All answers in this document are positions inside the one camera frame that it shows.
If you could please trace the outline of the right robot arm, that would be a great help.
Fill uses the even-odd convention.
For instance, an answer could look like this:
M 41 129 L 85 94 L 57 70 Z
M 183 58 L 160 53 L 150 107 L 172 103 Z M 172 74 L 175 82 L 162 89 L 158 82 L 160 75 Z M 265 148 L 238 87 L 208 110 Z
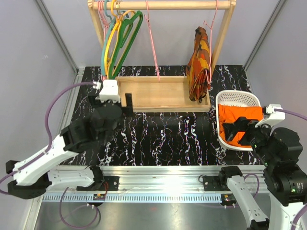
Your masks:
M 239 117 L 224 123 L 226 140 L 243 132 L 240 144 L 250 145 L 264 165 L 264 182 L 270 193 L 271 213 L 266 216 L 248 191 L 237 166 L 219 171 L 218 185 L 230 190 L 244 215 L 248 230 L 295 230 L 307 210 L 307 175 L 297 165 L 303 147 L 298 134 L 288 128 L 272 129 L 257 120 Z

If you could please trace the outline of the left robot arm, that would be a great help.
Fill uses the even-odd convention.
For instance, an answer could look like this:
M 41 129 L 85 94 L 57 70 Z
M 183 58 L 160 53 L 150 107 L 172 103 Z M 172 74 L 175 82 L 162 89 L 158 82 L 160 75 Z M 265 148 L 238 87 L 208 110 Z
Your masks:
M 56 170 L 61 162 L 111 142 L 124 126 L 124 118 L 133 115 L 132 95 L 125 94 L 126 106 L 108 99 L 98 101 L 89 96 L 94 111 L 91 115 L 71 122 L 53 141 L 24 161 L 6 162 L 6 172 L 13 180 L 7 184 L 7 194 L 32 199 L 48 190 L 74 188 L 97 191 L 105 186 L 105 177 L 97 165 L 80 171 Z

